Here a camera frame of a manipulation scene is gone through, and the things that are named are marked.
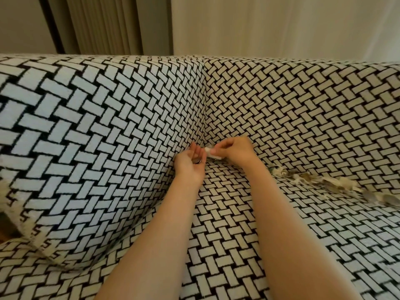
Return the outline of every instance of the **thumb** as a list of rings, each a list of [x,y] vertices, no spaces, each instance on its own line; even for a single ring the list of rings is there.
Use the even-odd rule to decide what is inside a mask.
[[[213,156],[226,158],[228,156],[227,151],[228,150],[226,148],[212,148],[210,150],[210,154],[212,154]]]

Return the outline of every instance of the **beige curtain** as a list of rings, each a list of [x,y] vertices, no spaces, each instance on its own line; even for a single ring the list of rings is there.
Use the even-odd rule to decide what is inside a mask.
[[[67,3],[82,54],[143,54],[135,0]]]
[[[400,60],[400,0],[171,0],[174,54]]]

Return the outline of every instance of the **couch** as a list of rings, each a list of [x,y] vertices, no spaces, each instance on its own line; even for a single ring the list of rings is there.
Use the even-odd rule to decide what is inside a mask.
[[[268,167],[400,194],[399,71],[354,61],[0,55],[0,209],[23,236],[0,245],[0,299],[93,299],[192,140],[247,135]],[[396,207],[276,181],[364,299],[400,298]],[[207,160],[182,281],[182,299],[271,299],[248,182],[224,161]]]

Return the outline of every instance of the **dark vertical gap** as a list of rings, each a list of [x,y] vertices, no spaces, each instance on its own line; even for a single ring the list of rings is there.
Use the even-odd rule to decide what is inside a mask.
[[[172,35],[172,9],[171,9],[171,0],[167,0],[167,17],[168,17],[168,38],[169,38],[169,46],[170,46],[170,55],[174,54],[174,38]]]
[[[40,6],[46,19],[47,27],[49,28],[50,35],[53,39],[54,46],[56,47],[58,54],[65,54],[64,46],[62,45],[61,37],[57,29],[56,22],[53,17],[53,13],[50,8],[48,0],[39,0]]]

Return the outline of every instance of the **person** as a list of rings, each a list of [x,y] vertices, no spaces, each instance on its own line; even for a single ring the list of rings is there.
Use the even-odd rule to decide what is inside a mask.
[[[251,186],[260,253],[274,300],[358,300],[340,264],[302,221],[247,137],[218,143],[212,155],[242,167]],[[201,158],[199,164],[192,160]],[[178,299],[206,153],[192,143],[175,157],[175,178],[154,218],[95,300]]]

